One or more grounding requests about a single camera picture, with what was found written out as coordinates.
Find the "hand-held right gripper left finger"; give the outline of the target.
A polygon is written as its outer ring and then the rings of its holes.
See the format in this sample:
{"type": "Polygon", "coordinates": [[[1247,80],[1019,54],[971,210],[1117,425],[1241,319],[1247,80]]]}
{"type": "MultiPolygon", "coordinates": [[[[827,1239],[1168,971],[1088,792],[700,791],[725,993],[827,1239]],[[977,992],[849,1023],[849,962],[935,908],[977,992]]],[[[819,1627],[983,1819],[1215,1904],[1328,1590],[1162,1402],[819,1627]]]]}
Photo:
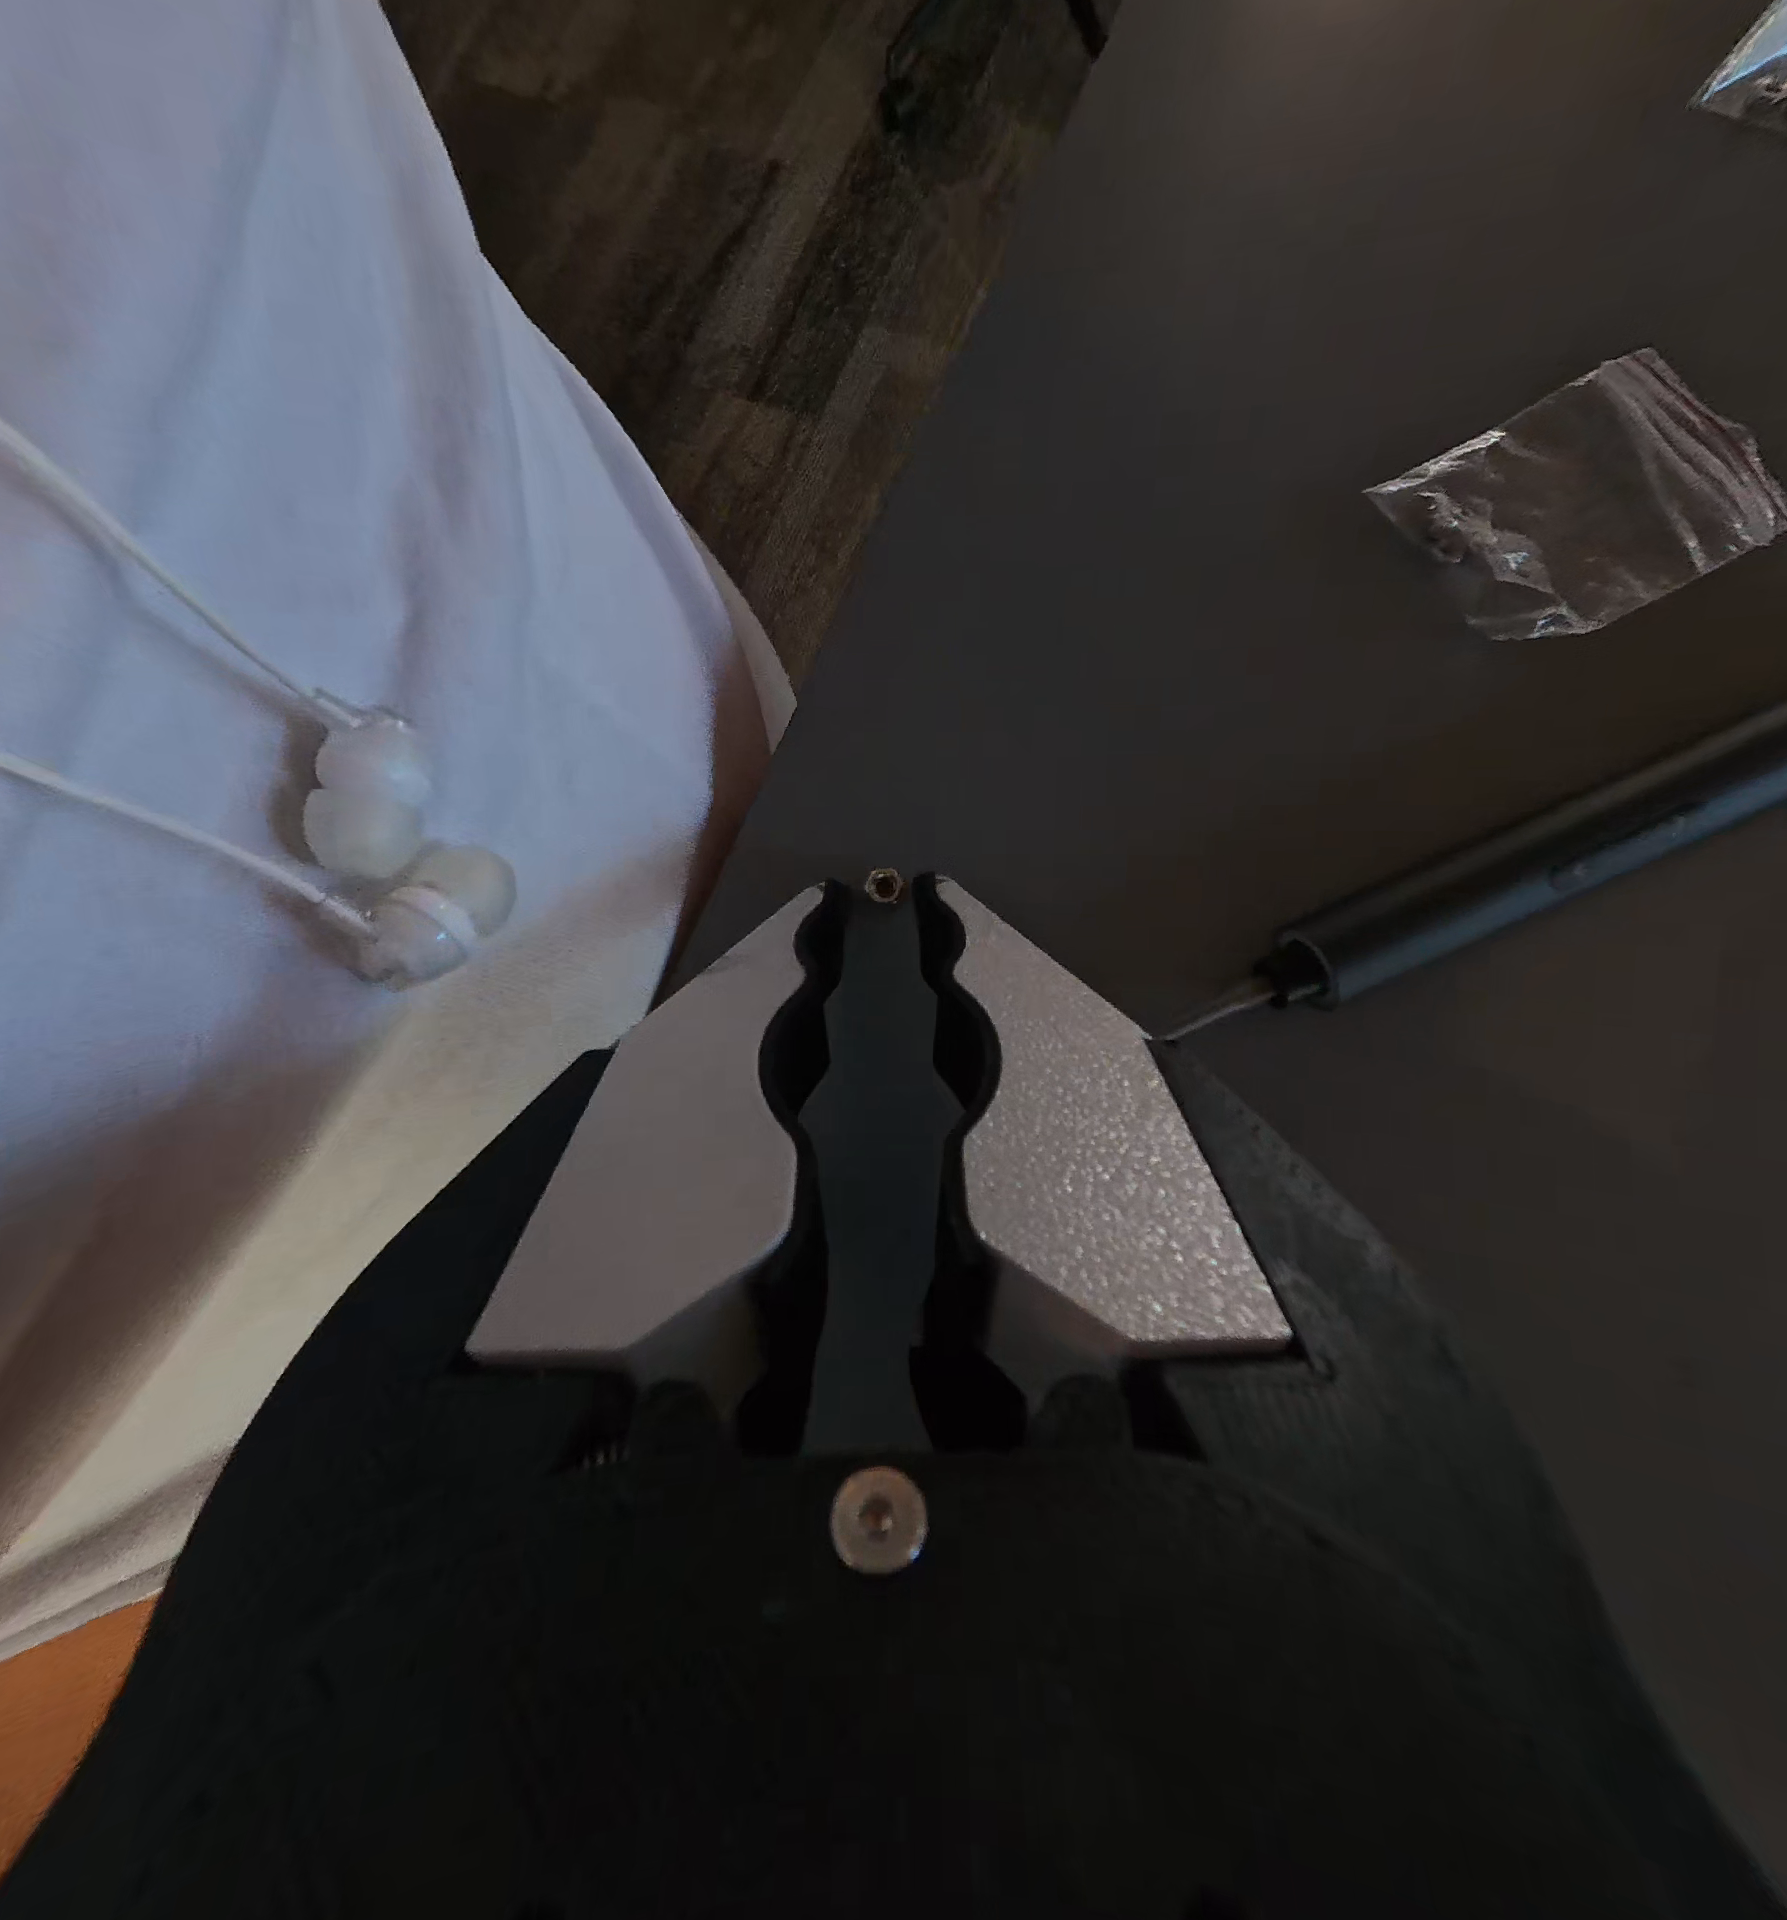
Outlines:
{"type": "Polygon", "coordinates": [[[829,1306],[804,1122],[830,1072],[834,883],[809,887],[614,1050],[468,1356],[706,1393],[800,1452],[829,1306]]]}

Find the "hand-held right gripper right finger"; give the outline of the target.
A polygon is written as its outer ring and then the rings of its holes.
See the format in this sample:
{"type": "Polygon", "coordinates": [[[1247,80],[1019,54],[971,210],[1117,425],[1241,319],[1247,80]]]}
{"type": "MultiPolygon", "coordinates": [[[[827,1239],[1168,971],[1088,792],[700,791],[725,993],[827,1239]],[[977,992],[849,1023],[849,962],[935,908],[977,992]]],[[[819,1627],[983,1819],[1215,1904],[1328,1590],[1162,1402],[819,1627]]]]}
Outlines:
{"type": "Polygon", "coordinates": [[[1054,1392],[1298,1350],[1146,1028],[949,876],[914,884],[957,1102],[914,1342],[933,1448],[1007,1452],[1054,1392]]]}

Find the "black electric screwdriver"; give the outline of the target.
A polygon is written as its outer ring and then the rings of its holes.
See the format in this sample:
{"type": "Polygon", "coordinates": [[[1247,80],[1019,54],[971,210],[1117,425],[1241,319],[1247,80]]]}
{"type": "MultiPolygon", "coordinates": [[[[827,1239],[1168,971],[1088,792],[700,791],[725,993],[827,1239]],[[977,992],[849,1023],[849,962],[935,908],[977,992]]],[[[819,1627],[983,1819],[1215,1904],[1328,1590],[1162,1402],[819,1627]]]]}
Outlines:
{"type": "Polygon", "coordinates": [[[1335,1010],[1787,802],[1787,702],[1284,925],[1166,1036],[1270,1006],[1335,1010]]]}

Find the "dark grey desk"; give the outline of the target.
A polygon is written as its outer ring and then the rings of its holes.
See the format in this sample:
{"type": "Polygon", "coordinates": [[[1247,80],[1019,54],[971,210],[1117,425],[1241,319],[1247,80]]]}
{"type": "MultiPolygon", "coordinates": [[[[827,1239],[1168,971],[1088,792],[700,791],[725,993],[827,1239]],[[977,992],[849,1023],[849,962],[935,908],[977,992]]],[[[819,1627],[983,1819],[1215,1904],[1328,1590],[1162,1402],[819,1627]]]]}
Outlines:
{"type": "MultiPolygon", "coordinates": [[[[1267,938],[1787,699],[1787,535],[1486,640],[1366,487],[1655,348],[1787,487],[1761,5],[1126,5],[675,967],[957,878],[1155,1028],[1267,938]]],[[[1190,1047],[1542,1452],[1787,1894],[1787,807],[1190,1047]]]]}

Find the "person's white shirt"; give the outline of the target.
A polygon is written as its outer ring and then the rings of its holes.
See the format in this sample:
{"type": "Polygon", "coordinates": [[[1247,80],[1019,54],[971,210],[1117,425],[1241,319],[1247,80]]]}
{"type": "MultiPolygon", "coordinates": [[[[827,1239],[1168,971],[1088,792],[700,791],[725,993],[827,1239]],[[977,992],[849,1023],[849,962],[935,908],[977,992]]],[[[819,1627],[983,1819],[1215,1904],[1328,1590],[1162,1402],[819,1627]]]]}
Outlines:
{"type": "MultiPolygon", "coordinates": [[[[396,992],[0,774],[0,1662],[163,1589],[385,1242],[646,1010],[793,714],[474,234],[377,5],[0,5],[0,417],[423,734],[518,905],[396,992]]],[[[314,875],[316,722],[0,455],[0,748],[314,875]]]]}

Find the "white wired earphones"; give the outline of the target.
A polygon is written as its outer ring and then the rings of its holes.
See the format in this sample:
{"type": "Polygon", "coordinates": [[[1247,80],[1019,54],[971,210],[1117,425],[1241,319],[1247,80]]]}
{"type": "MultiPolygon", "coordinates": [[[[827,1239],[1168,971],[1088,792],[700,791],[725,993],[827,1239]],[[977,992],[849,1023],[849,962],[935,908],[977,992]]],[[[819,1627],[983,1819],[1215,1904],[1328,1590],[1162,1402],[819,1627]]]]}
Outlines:
{"type": "Polygon", "coordinates": [[[371,984],[403,992],[477,959],[512,920],[518,876],[492,850],[443,846],[427,837],[424,813],[435,796],[435,777],[420,731],[387,708],[352,704],[296,680],[190,589],[72,473],[3,417],[0,455],[42,498],[76,520],[120,564],[138,568],[320,727],[312,789],[301,810],[314,875],[71,779],[25,755],[0,748],[0,774],[184,850],[206,851],[257,878],[330,925],[344,943],[352,974],[371,984]]]}

